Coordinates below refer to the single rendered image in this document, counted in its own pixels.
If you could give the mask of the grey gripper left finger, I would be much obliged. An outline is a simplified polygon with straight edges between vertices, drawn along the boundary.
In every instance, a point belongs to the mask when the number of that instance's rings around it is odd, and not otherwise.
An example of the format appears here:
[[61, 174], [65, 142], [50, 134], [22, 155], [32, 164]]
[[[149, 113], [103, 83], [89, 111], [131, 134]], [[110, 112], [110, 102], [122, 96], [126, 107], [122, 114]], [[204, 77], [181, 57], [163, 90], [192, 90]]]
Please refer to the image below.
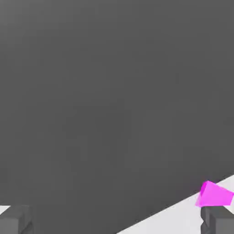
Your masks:
[[9, 206], [0, 214], [0, 234], [33, 234], [32, 208]]

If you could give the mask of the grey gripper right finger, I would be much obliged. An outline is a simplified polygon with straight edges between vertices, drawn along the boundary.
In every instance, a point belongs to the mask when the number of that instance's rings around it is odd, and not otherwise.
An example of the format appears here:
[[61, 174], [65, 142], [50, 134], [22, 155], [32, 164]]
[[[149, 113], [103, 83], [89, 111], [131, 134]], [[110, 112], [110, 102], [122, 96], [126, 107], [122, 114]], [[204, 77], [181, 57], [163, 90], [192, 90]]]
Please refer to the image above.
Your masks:
[[201, 234], [234, 234], [234, 214], [224, 206], [201, 208]]

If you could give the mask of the large magenta box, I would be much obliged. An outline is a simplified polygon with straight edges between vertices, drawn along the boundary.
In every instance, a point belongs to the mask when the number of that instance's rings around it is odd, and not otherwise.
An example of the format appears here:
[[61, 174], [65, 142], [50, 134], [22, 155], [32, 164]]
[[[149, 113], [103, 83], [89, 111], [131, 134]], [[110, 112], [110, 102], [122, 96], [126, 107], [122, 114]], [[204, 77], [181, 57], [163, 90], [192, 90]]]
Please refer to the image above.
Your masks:
[[232, 203], [234, 193], [211, 181], [202, 184], [199, 196], [195, 203], [198, 207], [229, 206]]

